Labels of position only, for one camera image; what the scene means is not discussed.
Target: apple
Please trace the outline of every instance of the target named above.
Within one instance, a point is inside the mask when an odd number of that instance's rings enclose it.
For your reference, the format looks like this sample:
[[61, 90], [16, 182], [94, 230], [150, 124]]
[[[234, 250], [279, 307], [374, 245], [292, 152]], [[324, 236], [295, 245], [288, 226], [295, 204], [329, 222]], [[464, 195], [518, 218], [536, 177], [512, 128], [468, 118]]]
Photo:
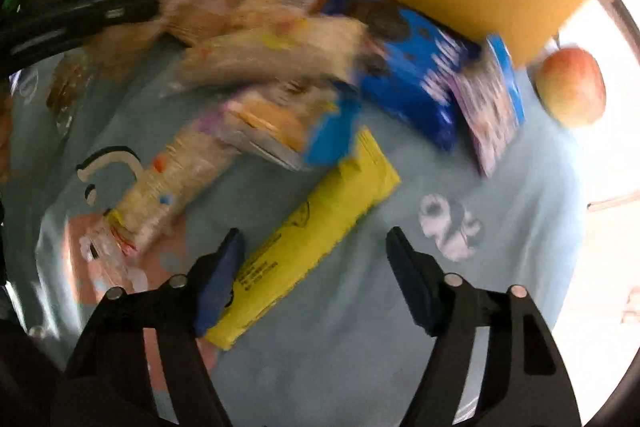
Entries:
[[598, 121], [607, 105], [598, 63], [580, 48], [549, 55], [536, 75], [536, 90], [546, 111], [568, 128]]

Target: fabric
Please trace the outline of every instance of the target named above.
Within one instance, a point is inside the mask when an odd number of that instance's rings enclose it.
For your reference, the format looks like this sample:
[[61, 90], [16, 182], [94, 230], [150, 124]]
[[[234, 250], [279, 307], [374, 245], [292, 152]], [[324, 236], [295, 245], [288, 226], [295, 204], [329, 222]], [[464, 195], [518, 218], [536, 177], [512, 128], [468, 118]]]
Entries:
[[[178, 42], [163, 38], [128, 81], [98, 78], [65, 140], [45, 105], [61, 57], [25, 71], [16, 90], [13, 175], [1, 189], [4, 253], [23, 326], [42, 327], [40, 347], [59, 367], [95, 308], [82, 256], [87, 227], [132, 184], [132, 165], [148, 165], [216, 97], [206, 90], [159, 97], [182, 53]], [[460, 273], [476, 287], [505, 291], [525, 285], [553, 325], [582, 238], [586, 202], [578, 148], [546, 115], [526, 73], [519, 72], [516, 81], [528, 120], [489, 180], [479, 175], [464, 140], [446, 155], [400, 121], [364, 108], [362, 123], [402, 184], [220, 356], [213, 382], [236, 427], [400, 422], [433, 339], [414, 325], [386, 261], [384, 239], [392, 226], [402, 227], [417, 251], [434, 255], [445, 271]], [[107, 155], [97, 168], [96, 160]], [[241, 156], [154, 245], [134, 286], [155, 287], [172, 273], [186, 272], [231, 227], [244, 233], [247, 252], [254, 251], [323, 175]], [[85, 198], [89, 185], [94, 195]], [[479, 351], [483, 342], [486, 332], [478, 334]], [[204, 351], [212, 367], [214, 353], [207, 346]], [[472, 410], [481, 367], [477, 357], [461, 416]], [[162, 415], [173, 419], [166, 389], [161, 383], [155, 387]]]

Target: yellow stick package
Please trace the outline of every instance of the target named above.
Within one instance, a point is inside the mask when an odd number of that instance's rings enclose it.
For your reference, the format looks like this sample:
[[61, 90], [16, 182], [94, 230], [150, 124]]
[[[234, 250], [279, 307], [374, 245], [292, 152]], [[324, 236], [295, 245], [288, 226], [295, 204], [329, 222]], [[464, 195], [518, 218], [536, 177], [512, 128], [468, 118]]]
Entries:
[[207, 331], [207, 340], [230, 349], [332, 251], [360, 216], [388, 198], [399, 182], [400, 176], [369, 130], [361, 129], [353, 157], [329, 172], [242, 265], [233, 285], [233, 302]]

